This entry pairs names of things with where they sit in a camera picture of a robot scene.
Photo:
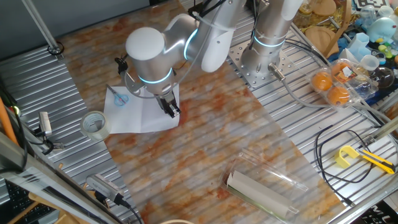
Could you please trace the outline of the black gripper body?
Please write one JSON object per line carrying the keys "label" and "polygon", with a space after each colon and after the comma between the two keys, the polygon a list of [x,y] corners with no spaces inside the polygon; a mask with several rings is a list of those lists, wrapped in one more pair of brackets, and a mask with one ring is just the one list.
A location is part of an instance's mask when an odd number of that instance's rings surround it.
{"label": "black gripper body", "polygon": [[171,103],[175,103],[175,95],[172,91],[165,93],[163,95],[157,95],[156,100],[159,106],[164,110],[165,108],[170,108]]}

